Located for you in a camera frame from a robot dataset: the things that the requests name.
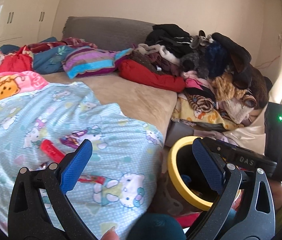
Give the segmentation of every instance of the light blue blanket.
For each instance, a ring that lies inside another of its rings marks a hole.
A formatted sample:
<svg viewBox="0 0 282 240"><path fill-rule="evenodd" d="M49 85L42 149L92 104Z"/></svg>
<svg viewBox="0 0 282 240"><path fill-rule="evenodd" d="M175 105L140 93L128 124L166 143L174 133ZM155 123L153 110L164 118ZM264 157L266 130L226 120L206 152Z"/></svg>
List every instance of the light blue blanket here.
<svg viewBox="0 0 282 240"><path fill-rule="evenodd" d="M51 161L40 150L41 141L49 139L61 151L73 152L60 139L83 130L77 139L90 139L93 155L82 174L102 176L104 182L77 182L67 196L97 238L113 226L121 240L127 237L156 191L163 137L154 126L124 116L118 104L101 105L81 82L49 84L0 101L2 230L7 229L9 200L19 169L36 170ZM53 224L60 228L46 192L42 195Z"/></svg>

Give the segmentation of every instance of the yellow blanket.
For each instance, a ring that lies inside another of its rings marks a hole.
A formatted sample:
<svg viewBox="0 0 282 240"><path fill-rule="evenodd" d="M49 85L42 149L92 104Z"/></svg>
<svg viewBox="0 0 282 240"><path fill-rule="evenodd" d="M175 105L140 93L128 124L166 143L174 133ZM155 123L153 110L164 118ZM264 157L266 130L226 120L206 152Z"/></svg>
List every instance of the yellow blanket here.
<svg viewBox="0 0 282 240"><path fill-rule="evenodd" d="M178 94L178 100L171 119L175 122L187 120L193 123L222 124L226 130L244 127L242 124L236 124L231 121L226 112L219 112L214 108L210 112L205 113L200 110L198 105L194 111L183 93Z"/></svg>

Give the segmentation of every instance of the metal screw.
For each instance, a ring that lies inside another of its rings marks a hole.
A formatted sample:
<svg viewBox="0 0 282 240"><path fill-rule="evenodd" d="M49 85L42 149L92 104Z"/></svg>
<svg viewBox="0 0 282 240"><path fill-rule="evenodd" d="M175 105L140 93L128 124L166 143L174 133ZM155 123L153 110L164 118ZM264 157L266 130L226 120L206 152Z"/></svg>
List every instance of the metal screw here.
<svg viewBox="0 0 282 240"><path fill-rule="evenodd" d="M51 164L49 165L49 169L50 169L50 170L55 170L57 167L58 167L58 164L57 164L57 163L51 163Z"/></svg>
<svg viewBox="0 0 282 240"><path fill-rule="evenodd" d="M257 172L258 172L259 174L264 174L264 170L262 170L261 168L257 168Z"/></svg>
<svg viewBox="0 0 282 240"><path fill-rule="evenodd" d="M226 166L227 166L227 168L228 168L229 170L231 170L231 171L235 170L235 166L234 166L234 164L232 164L232 163L228 163Z"/></svg>
<svg viewBox="0 0 282 240"><path fill-rule="evenodd" d="M27 168L26 168L26 167L23 167L23 168L20 169L20 173L21 173L21 174L26 173L26 171L27 171Z"/></svg>

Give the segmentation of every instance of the striped pillowcase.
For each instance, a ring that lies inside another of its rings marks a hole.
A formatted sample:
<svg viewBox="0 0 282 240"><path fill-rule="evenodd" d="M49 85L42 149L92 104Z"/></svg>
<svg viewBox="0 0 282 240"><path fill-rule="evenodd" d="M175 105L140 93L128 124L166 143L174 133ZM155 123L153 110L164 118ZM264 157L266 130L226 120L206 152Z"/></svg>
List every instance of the striped pillowcase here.
<svg viewBox="0 0 282 240"><path fill-rule="evenodd" d="M63 69L70 79L97 76L111 73L117 69L119 62L131 54L132 49L108 51L82 47L70 53L63 62Z"/></svg>

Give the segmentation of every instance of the gray headboard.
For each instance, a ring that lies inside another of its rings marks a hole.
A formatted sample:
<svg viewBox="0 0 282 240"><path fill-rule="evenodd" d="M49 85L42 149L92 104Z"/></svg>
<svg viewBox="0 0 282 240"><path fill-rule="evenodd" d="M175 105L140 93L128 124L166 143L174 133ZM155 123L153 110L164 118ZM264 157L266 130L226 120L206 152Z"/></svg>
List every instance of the gray headboard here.
<svg viewBox="0 0 282 240"><path fill-rule="evenodd" d="M99 49L118 51L144 43L153 25L121 18L71 16L63 28L63 38L85 39Z"/></svg>

